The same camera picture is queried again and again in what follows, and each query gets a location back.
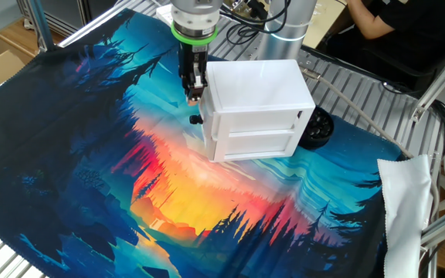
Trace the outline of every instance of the person's arm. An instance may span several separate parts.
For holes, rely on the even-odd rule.
[[[363,5],[362,0],[348,0],[348,9],[366,39],[377,39],[394,31],[394,28],[387,25],[380,17],[375,17]]]

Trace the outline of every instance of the metal grid table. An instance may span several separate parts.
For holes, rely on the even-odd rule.
[[[169,0],[125,0],[92,21],[89,25],[84,26],[68,39],[65,39],[59,46],[68,46],[111,17],[114,17],[124,8],[130,8],[136,12],[154,16],[156,8],[167,4],[169,4]],[[209,53],[227,60],[254,59],[261,36],[257,36],[245,45],[231,45],[226,39],[226,33],[232,24],[228,19],[219,21],[219,36],[209,46]],[[390,93],[383,88],[378,80],[335,65],[305,51],[300,52],[298,62],[300,66],[314,70],[320,73],[326,80],[331,81],[411,153],[414,155],[428,154],[431,159],[433,180],[437,180],[442,159],[443,134],[440,120],[432,111],[425,113],[420,122],[415,124],[410,120],[416,106],[416,100],[412,97]],[[341,117],[350,124],[379,135],[324,84],[307,80],[307,85],[318,106]],[[436,276],[436,268],[437,265],[432,263],[429,269],[429,277]],[[17,256],[9,247],[2,244],[0,240],[0,277],[44,278],[46,276],[23,258]]]

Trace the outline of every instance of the cloth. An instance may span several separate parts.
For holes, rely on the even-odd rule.
[[[385,278],[417,278],[420,236],[428,223],[430,166],[426,155],[409,161],[379,160],[386,204]]]
[[[51,277],[382,273],[397,146],[334,117],[315,151],[210,163],[177,50],[125,10],[0,86],[0,238]]]

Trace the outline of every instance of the cable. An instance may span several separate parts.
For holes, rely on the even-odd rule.
[[[238,22],[238,24],[231,26],[231,28],[228,29],[228,32],[226,32],[227,41],[233,45],[242,45],[244,43],[251,41],[253,38],[255,38],[259,32],[266,33],[266,34],[274,34],[274,33],[279,32],[286,25],[287,9],[290,6],[290,4],[291,4],[291,0],[285,0],[285,5],[284,5],[283,10],[281,10],[279,13],[277,13],[277,15],[270,17],[268,19],[264,19],[264,20],[246,19],[246,18],[242,17],[241,15],[231,12],[226,6],[222,6],[221,7],[221,9],[222,9],[221,15],[224,15],[225,17],[228,17],[228,18]],[[284,14],[284,18],[283,18],[283,21],[279,28],[277,28],[275,30],[265,30],[263,28],[263,25],[266,22],[271,22],[273,20],[276,20],[283,14]],[[231,36],[235,32],[237,32],[238,36],[240,37],[240,39],[238,39],[238,41],[236,41],[236,42],[231,39]]]
[[[342,100],[344,100],[351,108],[353,108],[361,117],[363,117],[371,126],[374,127],[385,139],[391,141],[393,144],[399,147],[402,153],[407,158],[413,158],[413,154],[411,154],[408,150],[406,150],[400,143],[398,143],[396,140],[394,140],[389,134],[387,134],[380,126],[378,126],[365,112],[360,109],[360,107],[357,107],[356,104],[354,104],[351,100],[348,99],[346,95],[344,95],[338,88],[336,88],[332,83],[324,79],[320,74],[316,73],[315,71],[309,70],[309,69],[303,69],[302,73],[313,80],[317,80],[319,82],[322,82],[325,84],[330,90],[332,90],[334,93],[338,95]],[[438,213],[439,210],[439,202],[440,202],[440,196],[439,196],[439,189],[437,188],[436,183],[434,180],[430,183],[430,192],[433,197],[433,209],[432,209],[432,216]]]
[[[334,85],[332,85],[329,81],[324,79],[324,77],[319,76],[318,80],[325,84],[329,89],[335,92],[341,99],[343,99],[351,108],[353,108],[360,116],[362,116],[371,126],[375,128],[385,139],[391,141],[396,146],[399,147],[402,153],[407,158],[414,158],[413,154],[411,154],[408,150],[406,150],[400,143],[398,143],[394,138],[392,138],[389,134],[387,134],[380,126],[378,126],[365,112],[362,111],[359,107],[356,106],[351,100],[349,100],[340,90],[338,90]]]
[[[250,24],[251,23],[253,23],[253,24],[264,24],[266,22],[271,22],[273,20],[276,20],[276,19],[280,18],[283,14],[286,14],[287,13],[287,8],[290,6],[290,3],[291,3],[291,0],[285,1],[284,8],[280,12],[278,12],[275,16],[269,17],[268,19],[259,19],[259,20],[248,19],[248,18],[242,17],[241,15],[238,15],[238,14],[236,14],[234,12],[231,12],[231,10],[229,8],[227,8],[226,6],[224,6],[224,5],[221,6],[221,9],[223,11],[223,13],[221,13],[221,14],[225,15],[225,16],[228,16],[231,19],[234,19],[234,20],[236,20],[238,22],[242,22],[243,21],[243,22],[250,23]]]
[[[339,0],[334,0],[334,1],[336,1],[337,3],[341,3],[344,7],[346,7],[346,4],[343,3],[342,1],[339,1]]]
[[[326,61],[328,61],[330,63],[334,63],[334,64],[336,64],[338,66],[342,66],[342,67],[344,67],[344,68],[346,68],[348,70],[359,72],[359,73],[361,73],[361,74],[363,74],[365,76],[368,76],[368,77],[371,77],[373,79],[379,80],[379,81],[381,81],[382,83],[385,84],[385,85],[383,84],[384,88],[387,91],[391,92],[391,93],[406,94],[406,95],[414,94],[414,96],[412,96],[412,97],[417,98],[417,97],[419,97],[419,95],[417,95],[417,93],[424,92],[424,90],[412,91],[405,84],[394,83],[394,82],[392,82],[390,80],[387,80],[384,77],[378,76],[378,75],[376,75],[374,73],[370,73],[369,71],[366,71],[366,70],[364,70],[362,68],[359,68],[359,67],[354,66],[354,65],[349,64],[349,63],[345,63],[345,62],[341,61],[340,59],[338,59],[336,57],[329,56],[329,55],[326,55],[324,53],[318,52],[316,49],[312,49],[311,47],[302,46],[301,49],[306,51],[306,52],[308,52],[308,53],[310,53],[310,54],[312,54],[312,55],[314,55],[314,56],[317,56],[317,57],[319,57],[319,58],[321,58],[323,60],[326,60]],[[387,86],[392,86],[395,90],[391,90]],[[443,125],[443,129],[444,129],[443,156],[444,156],[445,155],[445,104],[441,103],[439,100],[436,100],[436,101],[434,101],[432,103],[430,108],[432,108],[432,111],[440,118],[440,122]]]
[[[423,266],[423,268],[418,273],[419,277],[422,277],[423,274],[429,269],[430,262],[433,260],[433,258],[435,257],[435,255],[437,254],[439,249],[444,245],[444,243],[445,243],[445,241],[439,243],[439,245],[436,246],[436,248],[434,248],[432,250],[432,254],[430,254],[429,258],[426,260],[425,265]]]
[[[246,38],[243,41],[233,41],[231,39],[231,36],[233,35],[234,32],[238,32],[238,36],[241,38]],[[258,31],[255,31],[251,28],[248,28],[245,25],[242,24],[236,24],[231,26],[231,28],[228,29],[228,32],[226,32],[226,39],[228,40],[229,43],[235,45],[235,46],[239,46],[242,44],[245,44],[249,41],[251,41],[253,38],[255,38],[257,35],[259,34]]]

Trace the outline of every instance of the white plastic box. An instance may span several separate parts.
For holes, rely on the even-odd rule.
[[[315,104],[295,60],[211,62],[199,104],[212,162],[293,155]]]

